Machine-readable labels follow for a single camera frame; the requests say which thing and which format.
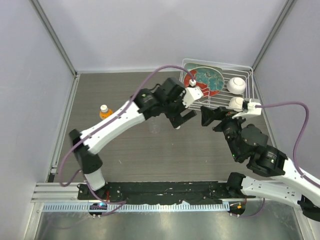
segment bottle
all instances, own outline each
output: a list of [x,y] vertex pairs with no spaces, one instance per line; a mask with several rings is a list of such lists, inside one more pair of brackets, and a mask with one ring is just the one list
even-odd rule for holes
[[149,131],[152,134],[160,133],[160,126],[159,126],[159,118],[158,117],[150,117],[148,119]]
[[100,107],[100,118],[102,120],[105,120],[107,117],[109,117],[114,112],[107,107],[107,105],[101,105]]

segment wood grain surface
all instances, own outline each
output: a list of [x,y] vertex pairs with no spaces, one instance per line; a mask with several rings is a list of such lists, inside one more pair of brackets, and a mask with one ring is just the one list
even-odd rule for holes
[[[59,164],[71,147],[68,132],[72,129],[82,131],[97,124],[102,104],[116,111],[148,74],[128,72],[81,75]],[[152,88],[168,77],[179,78],[179,75],[179,72],[173,71],[160,72],[146,87]],[[266,179],[247,169],[246,162],[234,162],[224,135],[212,131],[215,124],[201,126],[200,111],[179,130],[174,129],[164,115],[151,119],[125,131],[100,151],[102,173],[107,181],[225,181],[231,172]],[[250,119],[243,126],[247,124],[254,124],[263,133],[268,133],[263,116]],[[154,128],[159,132],[152,133]],[[71,155],[65,164],[63,179],[69,180],[78,168],[75,157]],[[82,182],[82,176],[77,176],[74,181]]]

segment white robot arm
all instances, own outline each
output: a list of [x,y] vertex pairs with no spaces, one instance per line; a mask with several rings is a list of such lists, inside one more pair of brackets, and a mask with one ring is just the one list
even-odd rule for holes
[[[184,116],[181,116],[181,113],[203,96],[201,89],[195,86],[195,82],[190,81],[190,85],[185,87],[175,78],[168,78],[163,84],[157,84],[154,89],[141,89],[122,115],[120,112],[129,101],[97,125],[81,132],[76,129],[72,130],[69,137],[73,145],[86,136],[90,136],[74,150],[74,154],[91,188],[96,191],[106,184],[101,173],[102,161],[98,153],[111,140],[127,129],[162,113],[166,115],[174,128],[178,128],[196,115],[195,111],[190,111]],[[90,135],[114,117],[117,118],[115,121],[96,134]]]
[[[302,210],[303,214],[320,222],[320,189],[299,174],[294,162],[283,152],[268,145],[268,136],[253,124],[242,128],[246,118],[261,114],[259,101],[244,101],[243,111],[233,112],[225,107],[209,109],[201,107],[201,124],[208,126],[214,120],[221,121],[213,128],[223,132],[235,162],[243,163],[255,174],[278,180],[284,185],[262,182],[240,173],[232,173],[228,179],[231,189],[245,196],[257,196],[275,200]],[[320,180],[301,169],[305,176],[320,184]]]

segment plate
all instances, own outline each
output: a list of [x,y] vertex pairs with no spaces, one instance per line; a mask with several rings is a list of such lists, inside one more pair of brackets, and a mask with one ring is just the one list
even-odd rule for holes
[[183,66],[185,69],[187,69],[188,71],[195,69],[195,68],[199,68],[199,67],[207,67],[207,68],[212,68],[217,70],[219,73],[223,74],[223,71],[220,67],[217,66],[211,66],[211,65],[204,65],[204,64],[199,64],[199,63],[194,63],[194,62],[187,62],[186,64],[184,64]]
[[[212,67],[199,66],[191,69],[190,73],[196,80],[196,86],[201,88],[204,97],[212,97],[224,88],[224,77],[218,70]],[[190,79],[191,76],[185,75],[183,80],[184,86],[189,86]]]

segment wire basket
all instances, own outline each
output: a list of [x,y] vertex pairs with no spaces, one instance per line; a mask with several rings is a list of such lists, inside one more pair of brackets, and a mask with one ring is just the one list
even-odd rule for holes
[[[233,109],[229,107],[229,102],[233,97],[240,97],[243,99],[254,99],[255,98],[255,90],[254,90],[254,71],[249,66],[241,66],[220,62],[212,62],[212,61],[202,61],[196,59],[185,58],[182,62],[182,66],[185,67],[186,64],[196,64],[203,67],[212,67],[219,68],[222,70],[222,76],[224,79],[223,89],[214,96],[203,97],[197,101],[195,101],[189,109],[192,110],[200,110],[201,106],[206,106],[208,108],[216,109],[218,107],[227,107],[228,109]],[[184,82],[185,73],[181,72],[180,74],[180,82]],[[227,89],[227,82],[234,78],[239,77],[245,81],[246,89],[243,94],[233,94]],[[209,88],[202,89],[202,92],[205,94],[209,92]]]

